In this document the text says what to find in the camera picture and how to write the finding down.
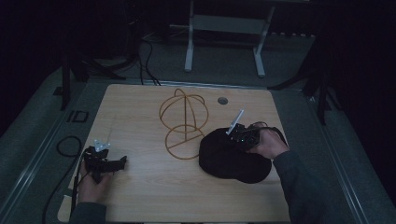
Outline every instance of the black fabric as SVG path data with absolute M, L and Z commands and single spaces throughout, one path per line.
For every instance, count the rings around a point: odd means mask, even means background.
M 274 159 L 291 223 L 345 223 L 324 183 L 306 170 L 294 151 Z
M 69 224 L 105 224 L 106 206 L 99 203 L 79 203 L 70 217 Z
M 271 160 L 236 149 L 237 143 L 230 139 L 227 130 L 216 129 L 202 139 L 199 150 L 201 168 L 218 178 L 237 179 L 247 184 L 263 181 L 271 171 Z

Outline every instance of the person's hand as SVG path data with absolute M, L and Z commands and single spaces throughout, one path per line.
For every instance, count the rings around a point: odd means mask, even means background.
M 90 174 L 87 174 L 85 161 L 81 164 L 81 181 L 78 185 L 78 202 L 79 203 L 99 203 L 110 185 L 113 173 L 105 173 L 101 182 L 96 184 Z
M 271 130 L 260 130 L 260 143 L 247 151 L 247 153 L 258 153 L 267 159 L 273 160 L 279 154 L 289 151 L 286 144 L 280 139 L 276 132 Z

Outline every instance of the gray sleeve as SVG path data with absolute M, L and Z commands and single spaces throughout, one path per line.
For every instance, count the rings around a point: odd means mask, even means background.
M 99 203 L 78 203 L 69 224 L 105 224 L 106 207 Z
M 293 151 L 274 159 L 291 223 L 344 223 L 321 181 L 311 175 Z

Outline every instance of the table top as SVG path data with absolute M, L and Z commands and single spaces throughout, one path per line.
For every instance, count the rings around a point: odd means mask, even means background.
M 229 127 L 240 109 L 245 109 L 239 123 L 248 126 L 265 121 L 283 128 L 271 92 L 265 90 L 110 85 L 100 105 L 85 147 L 98 139 L 111 144 L 111 161 L 128 156 L 125 170 L 116 172 L 106 193 L 107 221 L 118 222 L 263 222 L 289 221 L 279 176 L 271 173 L 258 184 L 244 184 L 233 179 L 219 179 L 205 173 L 198 158 L 179 160 L 165 147 L 169 129 L 160 120 L 160 108 L 173 102 L 176 89 L 187 95 L 163 113 L 169 127 L 193 123 L 204 134 Z M 225 97 L 228 104 L 218 102 Z M 184 133 L 170 133 L 168 141 L 184 139 Z M 173 148 L 180 157 L 198 153 L 201 137 Z M 64 196 L 58 218 L 66 222 L 71 199 Z

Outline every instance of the cord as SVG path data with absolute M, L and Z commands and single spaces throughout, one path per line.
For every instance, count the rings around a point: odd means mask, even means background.
M 83 159 L 83 157 L 80 157 L 80 158 L 79 158 L 78 166 L 77 166 L 77 171 L 76 171 L 76 176 L 74 177 L 73 192 L 72 192 L 72 205 L 71 205 L 71 208 L 70 208 L 70 217 L 72 216 L 73 211 L 75 210 L 76 204 L 77 204 L 77 194 L 78 194 L 77 189 L 78 189 L 78 185 L 79 185 L 78 176 L 79 176 L 79 171 L 80 171 L 80 169 L 81 169 L 81 162 L 82 162 L 82 159 Z
M 137 58 L 138 61 L 139 61 L 139 65 L 140 65 L 139 66 L 140 67 L 140 83 L 142 85 L 144 85 L 143 72 L 145 71 L 148 74 L 148 76 L 151 78 L 151 80 L 152 80 L 152 82 L 154 83 L 155 86 L 157 86 L 157 85 L 161 86 L 160 81 L 155 76 L 153 76 L 151 74 L 151 72 L 149 71 L 149 58 L 151 57 L 151 54 L 152 54 L 152 45 L 148 41 L 146 41 L 144 39 L 142 39 L 142 42 L 148 44 L 150 46 L 150 50 L 149 50 L 149 54 L 148 54 L 148 57 L 146 59 L 145 64 L 143 64 L 140 54 L 138 55 L 138 58 Z
M 78 141 L 78 152 L 76 154 L 67 154 L 61 151 L 60 149 L 60 145 L 62 142 L 64 142 L 67 139 L 76 139 Z M 43 208 L 43 213 L 42 213 L 42 217 L 41 217 L 41 221 L 43 224 L 46 224 L 46 215 L 47 215 L 47 210 L 48 207 L 50 205 L 50 201 L 52 200 L 53 195 L 55 194 L 56 190 L 61 186 L 62 182 L 64 182 L 64 179 L 67 177 L 67 175 L 69 174 L 69 172 L 72 170 L 74 164 L 76 163 L 79 155 L 81 154 L 82 151 L 82 143 L 81 140 L 79 138 L 77 138 L 76 136 L 70 135 L 70 136 L 66 136 L 65 138 L 63 138 L 61 141 L 58 142 L 58 144 L 56 145 L 56 150 L 58 151 L 58 153 L 64 157 L 67 158 L 74 158 L 73 162 L 69 165 L 67 171 L 64 173 L 64 176 L 62 177 L 62 179 L 59 181 L 59 183 L 56 185 L 55 189 L 52 191 L 51 195 L 49 196 L 49 198 L 47 199 L 47 202 Z
M 85 179 L 85 177 L 86 177 L 87 175 L 89 175 L 89 174 L 90 174 L 90 173 L 87 172 L 87 174 L 85 174 L 84 176 L 81 177 L 81 179 L 78 181 L 78 186 L 79 186 L 79 184 L 81 183 L 81 181 L 82 181 L 83 179 Z

